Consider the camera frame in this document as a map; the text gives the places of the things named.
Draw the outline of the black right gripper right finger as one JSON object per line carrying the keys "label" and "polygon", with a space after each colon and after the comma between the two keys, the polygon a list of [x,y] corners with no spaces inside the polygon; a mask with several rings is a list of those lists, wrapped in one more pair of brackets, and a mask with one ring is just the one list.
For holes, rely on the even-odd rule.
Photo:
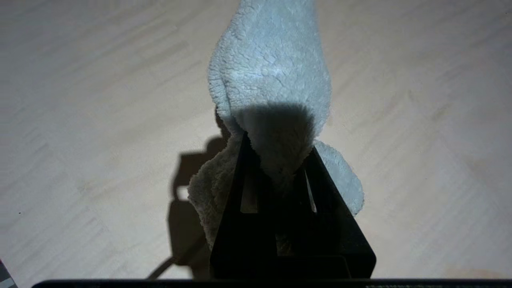
{"label": "black right gripper right finger", "polygon": [[313,279],[369,279],[376,255],[339,194],[317,149],[294,181],[296,271]]}

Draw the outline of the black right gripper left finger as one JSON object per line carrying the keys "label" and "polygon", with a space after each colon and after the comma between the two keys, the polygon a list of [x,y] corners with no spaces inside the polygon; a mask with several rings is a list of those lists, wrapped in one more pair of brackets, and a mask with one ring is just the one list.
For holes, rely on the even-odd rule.
{"label": "black right gripper left finger", "polygon": [[210,255],[214,279],[258,279],[274,274],[277,257],[270,178],[247,134],[242,137],[232,187]]}

